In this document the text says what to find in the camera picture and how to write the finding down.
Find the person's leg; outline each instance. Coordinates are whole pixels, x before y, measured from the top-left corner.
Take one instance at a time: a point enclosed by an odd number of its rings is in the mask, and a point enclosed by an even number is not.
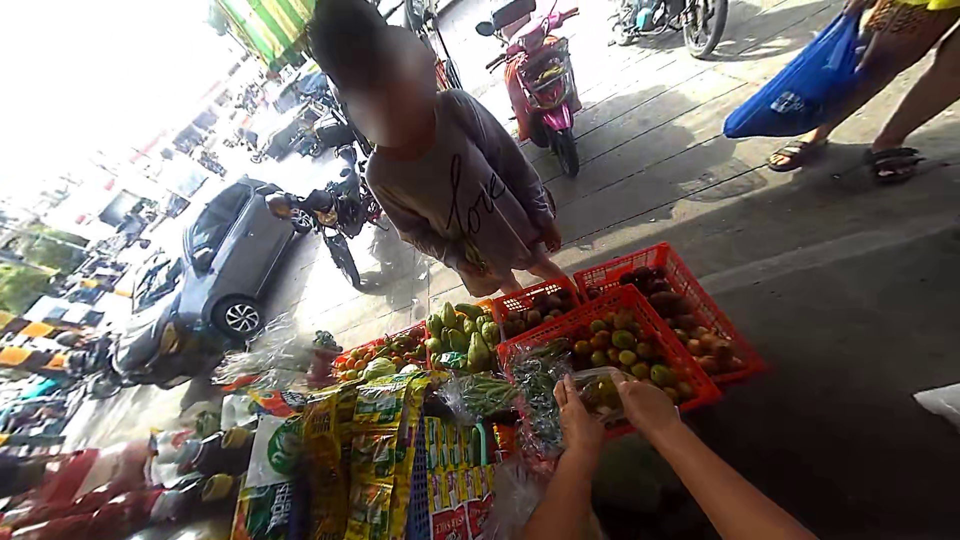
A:
[[[857,68],[856,86],[850,97],[837,109],[830,122],[798,138],[798,142],[805,143],[805,146],[787,152],[788,155],[774,154],[769,164],[784,167],[791,161],[799,162],[803,151],[809,152],[816,144],[826,141],[837,126],[873,99],[901,71],[923,58],[954,22],[956,17],[928,12],[925,6],[881,0],[867,23],[875,32],[874,38]]]
[[[516,280],[514,273],[511,272],[510,276],[503,280],[500,283],[500,292],[503,294],[510,294],[512,292],[517,292],[523,287],[520,286],[520,283]]]
[[[560,268],[560,266],[557,266],[554,261],[550,260],[550,257],[548,257],[547,254],[540,254],[540,256],[537,258],[537,262],[528,268],[527,272],[530,272],[545,282],[566,277],[566,273]]]
[[[960,9],[954,12],[954,20]],[[936,59],[874,139],[870,150],[900,148],[908,135],[960,99],[960,29],[950,32],[937,49]]]

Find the blue crate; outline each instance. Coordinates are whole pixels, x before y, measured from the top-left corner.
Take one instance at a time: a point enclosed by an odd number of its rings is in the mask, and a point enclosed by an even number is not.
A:
[[[410,505],[407,506],[406,540],[430,540],[429,491],[426,483],[426,438],[423,416],[414,443],[414,471],[410,477]]]

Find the gray car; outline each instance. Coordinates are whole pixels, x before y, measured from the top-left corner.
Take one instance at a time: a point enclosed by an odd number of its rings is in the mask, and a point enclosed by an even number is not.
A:
[[[160,251],[138,271],[114,361],[125,379],[174,386],[263,327],[257,298],[294,235],[256,193],[263,185],[245,176],[224,189],[185,228],[182,252]]]

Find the blue plastic bag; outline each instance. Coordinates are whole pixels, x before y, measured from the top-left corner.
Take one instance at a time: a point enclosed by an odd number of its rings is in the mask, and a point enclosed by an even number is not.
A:
[[[723,125],[729,138],[792,136],[828,119],[855,76],[860,13],[840,13],[784,69],[738,107]]]

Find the cabbage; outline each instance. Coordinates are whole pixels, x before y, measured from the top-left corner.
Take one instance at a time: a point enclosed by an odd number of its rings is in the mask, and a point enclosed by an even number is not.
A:
[[[385,377],[396,373],[396,366],[387,358],[377,358],[367,364],[367,369],[363,370],[364,380],[374,380],[377,377]]]

